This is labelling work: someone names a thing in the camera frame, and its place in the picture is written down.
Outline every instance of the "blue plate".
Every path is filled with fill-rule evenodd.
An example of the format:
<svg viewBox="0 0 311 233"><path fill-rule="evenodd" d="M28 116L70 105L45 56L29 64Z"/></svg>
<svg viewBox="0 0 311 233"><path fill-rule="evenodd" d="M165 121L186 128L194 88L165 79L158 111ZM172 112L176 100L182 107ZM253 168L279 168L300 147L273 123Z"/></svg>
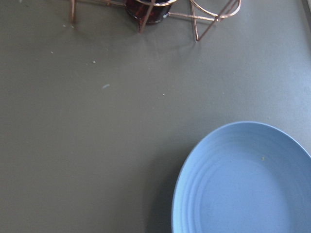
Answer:
<svg viewBox="0 0 311 233"><path fill-rule="evenodd" d="M284 132L257 122L222 126L179 174L173 233L311 232L311 158Z"/></svg>

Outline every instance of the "copper wire rack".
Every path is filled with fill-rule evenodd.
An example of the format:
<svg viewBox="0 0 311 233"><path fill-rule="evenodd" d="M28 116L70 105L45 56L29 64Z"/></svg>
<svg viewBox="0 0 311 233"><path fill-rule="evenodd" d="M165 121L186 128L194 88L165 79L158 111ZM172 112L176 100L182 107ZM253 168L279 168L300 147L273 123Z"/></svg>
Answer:
<svg viewBox="0 0 311 233"><path fill-rule="evenodd" d="M125 4L122 0L117 1L117 0L79 0L80 2L86 2L86 3L102 3L105 5L116 5L120 7L125 7ZM151 0L151 1L144 1L144 0L136 0L137 2L140 2L144 5L149 6L148 10L145 14L145 16L138 21L138 32L142 33L146 27L147 20L150 16L150 13L152 9L155 6L166 6L173 4L174 2L177 2L177 0L168 0L166 2L161 2L161 3L156 3L156 0ZM190 2L190 10L191 10L191 15L184 14L184 13L175 13L175 12L168 12L168 16L170 17L179 17L179 18L189 18L192 20L193 23L193 32L195 35L196 41L200 41L203 36L207 34L207 32L210 30L210 28L221 21L223 21L226 18L229 18L233 15L235 15L241 8L241 0L228 0L228 2L225 4L225 6L220 10L219 13L213 13L202 6L200 6L195 0L188 0ZM75 23L75 18L76 18L76 4L77 0L70 0L70 22L72 24ZM202 13L204 13L206 16L199 16L195 14L195 9L200 10ZM198 25L197 21L198 20L203 20L203 21L210 21L211 23L208 25L208 27L199 35L198 32Z"/></svg>

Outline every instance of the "gray table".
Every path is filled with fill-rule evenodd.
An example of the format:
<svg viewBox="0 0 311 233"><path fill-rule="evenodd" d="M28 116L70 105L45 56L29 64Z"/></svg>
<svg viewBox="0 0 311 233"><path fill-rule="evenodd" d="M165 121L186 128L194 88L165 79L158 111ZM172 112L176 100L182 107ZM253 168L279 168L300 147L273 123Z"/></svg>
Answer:
<svg viewBox="0 0 311 233"><path fill-rule="evenodd" d="M68 10L0 1L0 232L169 233L183 161L233 121L311 151L306 0L245 0L199 43L187 20L138 34L123 8L78 3L75 28Z"/></svg>

